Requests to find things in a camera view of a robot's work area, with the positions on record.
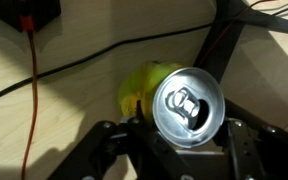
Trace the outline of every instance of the can lid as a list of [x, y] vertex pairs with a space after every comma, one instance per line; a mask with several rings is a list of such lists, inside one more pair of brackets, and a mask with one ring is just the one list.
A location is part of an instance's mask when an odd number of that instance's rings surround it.
[[224, 97], [218, 83], [199, 68], [174, 71], [159, 85], [153, 100], [158, 129], [181, 147], [209, 141], [223, 123], [224, 115]]

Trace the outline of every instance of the screw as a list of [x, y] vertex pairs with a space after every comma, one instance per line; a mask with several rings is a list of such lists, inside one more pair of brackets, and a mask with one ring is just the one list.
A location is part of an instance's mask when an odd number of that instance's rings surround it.
[[157, 138], [155, 138], [153, 142], [154, 143], [159, 143], [160, 141]]
[[255, 180], [251, 175], [247, 175], [245, 180]]
[[242, 126], [242, 123], [240, 121], [235, 121], [235, 124], [240, 126], [240, 127]]
[[82, 180], [95, 180], [95, 178], [93, 176], [85, 176]]
[[140, 120], [138, 120], [138, 119], [133, 119], [133, 121], [132, 121], [134, 124], [138, 124], [138, 123], [140, 123]]
[[275, 132], [276, 132], [276, 130], [275, 130], [274, 128], [270, 127], [270, 126], [267, 127], [267, 130], [270, 131], [270, 132], [272, 132], [272, 133], [275, 133]]
[[105, 128], [110, 128], [110, 127], [112, 126], [112, 124], [109, 123], [109, 122], [105, 122], [105, 123], [103, 124], [103, 126], [104, 126]]
[[188, 174], [183, 174], [181, 180], [194, 180], [194, 178]]

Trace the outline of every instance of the wooden table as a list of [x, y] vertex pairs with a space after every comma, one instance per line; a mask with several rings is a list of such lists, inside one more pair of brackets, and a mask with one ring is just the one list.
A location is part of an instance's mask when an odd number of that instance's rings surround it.
[[[255, 9], [273, 13], [287, 2]], [[61, 0], [61, 6], [61, 16], [35, 34], [39, 72], [120, 40], [202, 25], [215, 15], [214, 2], [202, 0]], [[39, 114], [27, 179], [48, 177], [94, 123], [119, 122], [117, 89], [132, 70], [152, 60], [192, 64], [208, 30], [124, 45], [39, 80]], [[0, 21], [0, 90], [30, 76], [26, 34]], [[221, 87], [227, 98], [288, 130], [288, 34], [246, 26]], [[31, 116], [30, 85], [0, 98], [0, 179], [20, 178]], [[135, 178], [125, 159], [118, 163], [106, 179]]]

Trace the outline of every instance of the cable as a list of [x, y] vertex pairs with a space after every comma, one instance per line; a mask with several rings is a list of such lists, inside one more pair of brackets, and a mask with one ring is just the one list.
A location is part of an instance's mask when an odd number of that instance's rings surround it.
[[[275, 0], [261, 0], [261, 1], [257, 1], [253, 4], [251, 4], [250, 6], [248, 6], [247, 8], [245, 8], [242, 12], [238, 13], [236, 18], [238, 19], [239, 17], [243, 16], [245, 13], [247, 13], [248, 11], [250, 11], [252, 9], [253, 6], [263, 3], [263, 2], [269, 2], [269, 1], [275, 1]], [[210, 53], [213, 51], [213, 49], [217, 46], [217, 44], [220, 42], [220, 40], [224, 37], [224, 35], [227, 33], [227, 31], [231, 28], [231, 26], [233, 25], [233, 23], [236, 20], [233, 20], [230, 22], [230, 24], [228, 24], [225, 29], [223, 29], [223, 31], [221, 32], [221, 34], [217, 37], [217, 39], [212, 43], [212, 45], [210, 46], [210, 48], [208, 48], [208, 50], [206, 51], [205, 55], [202, 57], [202, 59], [200, 60], [200, 62], [198, 63], [197, 67], [201, 67], [204, 62], [206, 61], [207, 57], [210, 55]]]
[[265, 12], [265, 11], [275, 11], [275, 10], [279, 10], [279, 9], [282, 9], [284, 7], [288, 6], [288, 3], [286, 4], [283, 4], [282, 6], [279, 6], [279, 7], [275, 7], [275, 8], [270, 8], [270, 9], [257, 9], [258, 11], [261, 11], [261, 12]]
[[23, 164], [22, 164], [21, 180], [25, 180], [26, 163], [27, 163], [28, 155], [29, 155], [32, 140], [33, 140], [33, 134], [34, 134], [34, 130], [35, 130], [37, 110], [38, 110], [37, 65], [36, 65], [37, 63], [36, 63], [36, 53], [35, 53], [35, 46], [34, 46], [33, 32], [32, 31], [28, 32], [28, 38], [30, 41], [30, 47], [31, 47], [31, 52], [32, 52], [33, 115], [32, 115], [32, 124], [31, 124], [30, 134], [28, 137], [26, 150], [25, 150], [25, 154], [24, 154], [24, 160], [23, 160]]
[[[55, 73], [58, 73], [58, 72], [61, 72], [63, 70], [66, 70], [66, 69], [69, 69], [69, 68], [72, 68], [72, 67], [75, 67], [79, 64], [83, 64], [85, 62], [88, 62], [116, 47], [119, 47], [121, 45], [125, 45], [125, 44], [130, 44], [130, 43], [136, 43], [136, 42], [141, 42], [141, 41], [147, 41], [147, 40], [152, 40], [152, 39], [158, 39], [158, 38], [163, 38], [163, 37], [169, 37], [169, 36], [174, 36], [174, 35], [178, 35], [178, 34], [184, 34], [184, 33], [189, 33], [189, 32], [193, 32], [193, 31], [197, 31], [197, 30], [200, 30], [200, 29], [204, 29], [204, 28], [208, 28], [208, 27], [211, 27], [212, 25], [214, 24], [218, 24], [218, 23], [223, 23], [223, 22], [229, 22], [229, 21], [232, 21], [232, 20], [236, 20], [236, 18], [226, 18], [226, 19], [222, 19], [222, 20], [219, 20], [219, 21], [216, 21], [216, 22], [213, 22], [213, 23], [208, 23], [208, 24], [204, 24], [204, 25], [201, 25], [201, 26], [197, 26], [197, 27], [193, 27], [193, 28], [189, 28], [189, 29], [185, 29], [185, 30], [180, 30], [180, 31], [173, 31], [173, 32], [169, 32], [169, 33], [163, 33], [163, 34], [158, 34], [158, 35], [152, 35], [152, 36], [146, 36], [146, 37], [141, 37], [141, 38], [135, 38], [135, 39], [128, 39], [128, 40], [123, 40], [123, 41], [120, 41], [120, 42], [117, 42], [115, 44], [112, 44], [100, 51], [97, 51], [95, 52], [94, 54], [92, 55], [89, 55], [89, 56], [86, 56], [82, 59], [79, 59], [77, 61], [74, 61], [72, 63], [69, 63], [69, 64], [66, 64], [64, 66], [60, 66], [58, 68], [55, 68], [55, 69], [52, 69], [50, 71], [46, 71], [44, 73], [41, 73], [41, 74], [38, 74], [37, 75], [37, 78], [40, 79], [40, 78], [44, 78], [44, 77], [47, 77], [47, 76], [50, 76], [52, 74], [55, 74]], [[32, 78], [27, 78], [27, 79], [24, 79], [20, 82], [17, 82], [3, 90], [0, 91], [0, 97], [12, 92], [12, 91], [15, 91], [29, 83], [32, 82]]]
[[278, 12], [272, 14], [272, 16], [280, 15], [280, 14], [282, 14], [283, 12], [286, 12], [286, 11], [288, 11], [288, 8], [285, 8], [285, 9], [283, 9], [283, 10], [280, 10], [280, 11], [278, 11]]

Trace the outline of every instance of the red wire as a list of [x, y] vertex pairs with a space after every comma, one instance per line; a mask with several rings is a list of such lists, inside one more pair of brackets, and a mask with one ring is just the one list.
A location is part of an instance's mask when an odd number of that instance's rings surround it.
[[[253, 6], [263, 3], [263, 2], [268, 2], [268, 1], [276, 1], [276, 0], [262, 0], [262, 1], [257, 1], [253, 4], [251, 4], [250, 6], [248, 6], [247, 8], [245, 8], [242, 12], [240, 12], [236, 17], [241, 17], [243, 16], [245, 13], [247, 13], [248, 11], [250, 11], [252, 9]], [[209, 56], [209, 54], [213, 51], [213, 49], [217, 46], [217, 44], [220, 42], [220, 40], [223, 38], [223, 36], [227, 33], [227, 31], [230, 29], [230, 27], [234, 24], [236, 20], [230, 22], [230, 24], [228, 24], [225, 29], [223, 29], [223, 31], [221, 32], [221, 34], [217, 37], [217, 39], [213, 42], [213, 44], [210, 46], [210, 48], [208, 48], [208, 50], [206, 51], [205, 55], [203, 56], [203, 58], [201, 59], [201, 61], [198, 63], [197, 67], [200, 67], [201, 65], [203, 65], [203, 63], [205, 62], [206, 58]]]
[[30, 152], [35, 124], [36, 124], [36, 118], [37, 118], [37, 109], [38, 109], [38, 89], [37, 89], [37, 65], [36, 65], [36, 53], [35, 53], [35, 46], [33, 41], [33, 32], [28, 32], [28, 38], [30, 41], [30, 47], [32, 52], [32, 66], [33, 66], [33, 81], [32, 81], [32, 89], [33, 89], [33, 116], [32, 116], [32, 124], [30, 129], [29, 138], [26, 145], [24, 160], [22, 164], [22, 174], [21, 174], [21, 180], [25, 180], [25, 170], [26, 170], [26, 163], [28, 159], [28, 155]]

